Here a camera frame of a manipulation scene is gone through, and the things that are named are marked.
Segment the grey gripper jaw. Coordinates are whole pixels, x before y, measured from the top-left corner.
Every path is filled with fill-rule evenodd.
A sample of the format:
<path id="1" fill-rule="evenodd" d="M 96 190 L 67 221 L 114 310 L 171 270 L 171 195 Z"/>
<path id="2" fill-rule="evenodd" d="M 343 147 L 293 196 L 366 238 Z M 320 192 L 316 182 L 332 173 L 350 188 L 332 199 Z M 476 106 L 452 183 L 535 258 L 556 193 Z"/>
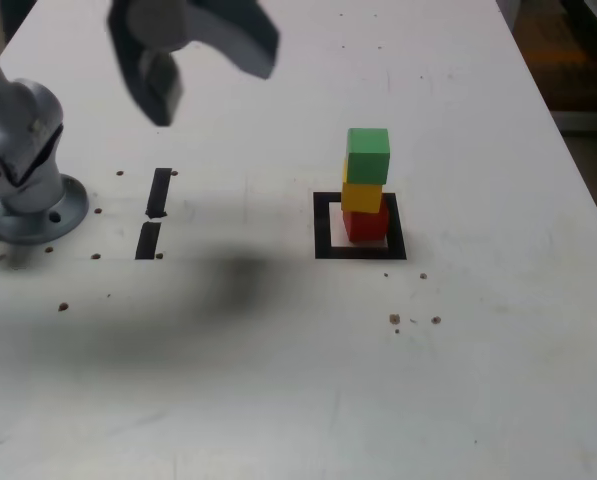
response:
<path id="1" fill-rule="evenodd" d="M 139 43 L 158 52 L 203 43 L 263 80 L 275 68 L 280 39 L 256 1 L 132 1 L 129 30 Z"/>

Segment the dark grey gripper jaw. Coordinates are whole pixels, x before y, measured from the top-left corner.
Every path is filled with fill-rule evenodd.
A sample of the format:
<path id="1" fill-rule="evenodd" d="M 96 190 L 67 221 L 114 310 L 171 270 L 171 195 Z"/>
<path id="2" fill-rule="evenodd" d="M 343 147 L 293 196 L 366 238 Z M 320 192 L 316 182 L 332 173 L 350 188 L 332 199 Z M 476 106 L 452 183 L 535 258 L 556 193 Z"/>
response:
<path id="1" fill-rule="evenodd" d="M 183 93 L 179 69 L 169 52 L 150 49 L 133 36 L 130 5 L 111 2 L 107 26 L 115 57 L 136 105 L 154 125 L 170 126 Z"/>

